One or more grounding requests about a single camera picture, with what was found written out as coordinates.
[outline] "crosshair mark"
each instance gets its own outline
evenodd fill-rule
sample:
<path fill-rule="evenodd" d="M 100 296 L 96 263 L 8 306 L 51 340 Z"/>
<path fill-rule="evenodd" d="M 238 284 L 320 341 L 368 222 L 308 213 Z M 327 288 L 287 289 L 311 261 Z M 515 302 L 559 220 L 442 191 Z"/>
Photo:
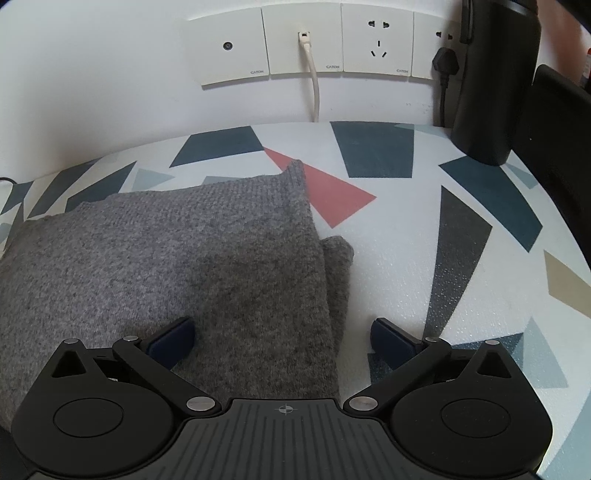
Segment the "crosshair mark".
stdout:
<path fill-rule="evenodd" d="M 276 408 L 276 410 L 279 410 L 279 412 L 283 413 L 283 415 L 288 415 L 288 414 L 292 413 L 294 410 L 297 410 L 297 408 L 294 408 L 290 405 L 285 404 L 279 408 Z"/>

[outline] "white cable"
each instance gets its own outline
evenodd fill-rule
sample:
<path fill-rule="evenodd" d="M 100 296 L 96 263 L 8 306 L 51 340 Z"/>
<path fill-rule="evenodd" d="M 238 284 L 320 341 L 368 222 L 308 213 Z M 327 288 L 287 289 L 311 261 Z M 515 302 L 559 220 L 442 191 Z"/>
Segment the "white cable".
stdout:
<path fill-rule="evenodd" d="M 316 66 L 314 65 L 314 57 L 312 56 L 312 43 L 310 42 L 309 32 L 298 33 L 300 46 L 304 49 L 306 60 L 308 61 L 308 68 L 312 75 L 312 87 L 314 87 L 314 117 L 313 122 L 318 121 L 320 115 L 320 88 L 318 87 L 318 74 L 316 73 Z"/>

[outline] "beige shape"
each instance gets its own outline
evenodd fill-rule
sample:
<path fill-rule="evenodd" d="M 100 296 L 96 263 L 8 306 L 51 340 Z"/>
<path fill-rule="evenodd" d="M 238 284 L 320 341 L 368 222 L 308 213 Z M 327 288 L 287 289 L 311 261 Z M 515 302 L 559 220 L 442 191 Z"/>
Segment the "beige shape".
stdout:
<path fill-rule="evenodd" d="M 548 293 L 591 318 L 591 286 L 569 267 L 544 250 Z"/>

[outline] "black cylinder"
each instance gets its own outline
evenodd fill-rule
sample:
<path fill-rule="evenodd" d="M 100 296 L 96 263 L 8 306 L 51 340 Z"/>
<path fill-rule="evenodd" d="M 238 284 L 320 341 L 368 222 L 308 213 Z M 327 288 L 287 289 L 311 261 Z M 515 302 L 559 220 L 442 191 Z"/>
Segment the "black cylinder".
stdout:
<path fill-rule="evenodd" d="M 503 165 L 540 50 L 536 0 L 463 0 L 466 67 L 452 141 L 469 157 Z"/>

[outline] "ridged surface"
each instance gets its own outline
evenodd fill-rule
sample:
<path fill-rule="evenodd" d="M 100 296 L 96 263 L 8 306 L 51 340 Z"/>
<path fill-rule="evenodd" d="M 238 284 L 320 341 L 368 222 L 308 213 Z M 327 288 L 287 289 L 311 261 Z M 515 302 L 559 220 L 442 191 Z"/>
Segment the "ridged surface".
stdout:
<path fill-rule="evenodd" d="M 121 480 L 435 480 L 396 450 L 375 420 L 332 400 L 235 400 L 187 422 L 172 447 Z M 520 477 L 525 480 L 532 477 Z M 31 480 L 50 480 L 37 473 Z"/>

